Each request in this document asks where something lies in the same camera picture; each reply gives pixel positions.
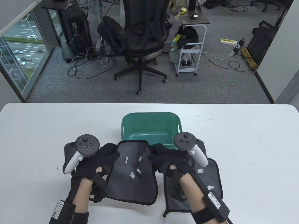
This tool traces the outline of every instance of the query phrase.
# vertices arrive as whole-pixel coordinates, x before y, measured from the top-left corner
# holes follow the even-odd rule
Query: yellow item
[[[180,17],[181,14],[186,13],[187,9],[185,7],[181,8],[181,11],[175,16],[176,19],[178,19]]]

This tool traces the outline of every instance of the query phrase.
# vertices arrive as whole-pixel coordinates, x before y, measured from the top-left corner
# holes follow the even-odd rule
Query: chair base
[[[276,2],[276,1],[273,1],[273,0],[255,0],[255,1],[251,1],[249,5],[253,6],[253,3],[264,3],[265,6],[262,9],[263,13],[267,10],[268,4],[276,5],[278,7],[277,11],[280,11],[280,9],[282,7],[282,4],[280,4],[280,3]]]
[[[141,88],[141,84],[142,84],[142,71],[148,71],[148,72],[151,72],[151,73],[154,73],[156,75],[160,75],[160,76],[163,76],[163,83],[166,83],[167,82],[167,75],[164,74],[163,72],[160,72],[158,70],[155,70],[151,67],[148,66],[148,64],[152,63],[154,65],[157,64],[157,60],[156,58],[153,58],[153,59],[150,59],[150,60],[147,60],[147,61],[143,61],[142,60],[142,57],[139,57],[138,58],[138,61],[135,61],[131,58],[127,58],[126,57],[126,63],[127,64],[133,64],[134,66],[133,67],[130,67],[130,68],[127,68],[121,72],[117,72],[114,74],[114,80],[118,80],[118,78],[122,75],[125,75],[129,72],[133,72],[133,71],[139,71],[139,89],[137,90],[136,94],[137,95],[141,95],[142,94],[142,88]]]

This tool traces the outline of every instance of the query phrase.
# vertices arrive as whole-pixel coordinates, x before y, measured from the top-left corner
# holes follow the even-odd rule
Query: basket handle
[[[183,132],[182,131],[182,127],[180,126],[180,124],[178,124],[178,132],[180,133],[180,132]]]

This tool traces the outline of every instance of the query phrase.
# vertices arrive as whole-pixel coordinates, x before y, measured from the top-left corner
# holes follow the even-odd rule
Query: hand
[[[153,162],[157,169],[170,177],[171,170],[178,169],[182,173],[190,172],[191,166],[188,163],[187,152],[168,149],[162,144],[151,145],[151,154],[148,158]]]
[[[96,172],[100,172],[101,176],[108,175],[113,167],[113,163],[119,157],[116,151],[117,145],[108,143],[101,147],[97,154],[91,157],[84,157],[76,167],[75,177],[92,177]]]

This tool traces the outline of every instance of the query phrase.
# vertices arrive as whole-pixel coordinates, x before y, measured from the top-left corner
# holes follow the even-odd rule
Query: sticker label
[[[213,204],[216,206],[217,209],[220,208],[221,204],[219,203],[219,201],[215,198],[215,196],[213,195],[212,192],[208,193],[208,197],[211,199],[211,201],[213,202]]]
[[[56,207],[54,209],[54,212],[53,212],[53,215],[52,215],[53,218],[58,219],[59,214],[60,214],[60,212],[62,210],[63,205],[64,205],[63,201],[59,200],[57,202],[57,205],[56,205]]]

